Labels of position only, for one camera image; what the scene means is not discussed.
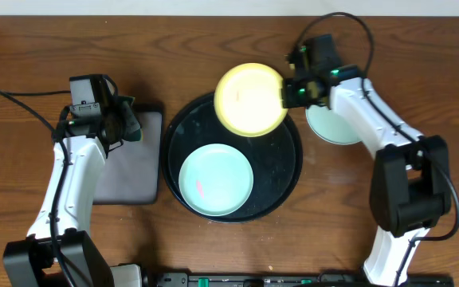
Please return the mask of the light blue plate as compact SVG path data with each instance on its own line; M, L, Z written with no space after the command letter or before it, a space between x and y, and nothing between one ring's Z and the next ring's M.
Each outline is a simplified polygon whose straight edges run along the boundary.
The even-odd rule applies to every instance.
M338 145L360 142L350 124L327 107L312 105L305 110L310 128L323 140Z
M180 168L178 185L187 206L199 214L221 217L233 213L249 199L253 169L236 148L222 143L191 152Z

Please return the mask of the yellow plate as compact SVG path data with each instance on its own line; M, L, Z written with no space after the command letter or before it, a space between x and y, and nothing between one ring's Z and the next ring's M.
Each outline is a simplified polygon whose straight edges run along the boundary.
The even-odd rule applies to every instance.
M287 115L281 97L283 77L259 63L233 67L218 82L214 110L222 125L244 137L263 136L277 128Z

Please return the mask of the green yellow sponge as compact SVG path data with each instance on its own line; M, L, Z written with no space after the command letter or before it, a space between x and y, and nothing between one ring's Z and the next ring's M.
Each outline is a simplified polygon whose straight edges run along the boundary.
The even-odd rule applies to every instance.
M141 124L132 108L135 98L131 96L118 96L116 99L124 118L123 140L128 142L141 141L143 139Z

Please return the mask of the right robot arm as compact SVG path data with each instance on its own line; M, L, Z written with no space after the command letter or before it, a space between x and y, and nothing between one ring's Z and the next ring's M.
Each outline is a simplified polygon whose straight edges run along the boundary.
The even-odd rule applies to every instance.
M331 35L295 45L287 60L294 76L283 81L283 105L327 107L372 155L369 203L378 229L363 272L372 285L400 286L417 244L451 208L447 144L403 121L360 68L342 63Z

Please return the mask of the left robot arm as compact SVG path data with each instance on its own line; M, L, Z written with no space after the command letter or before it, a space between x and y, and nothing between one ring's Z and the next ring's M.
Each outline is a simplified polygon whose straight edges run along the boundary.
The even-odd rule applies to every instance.
M3 254L13 286L141 286L137 264L109 266L89 235L96 185L111 151L138 137L131 106L107 75L70 77L65 106L50 130L54 164L41 209L25 239Z

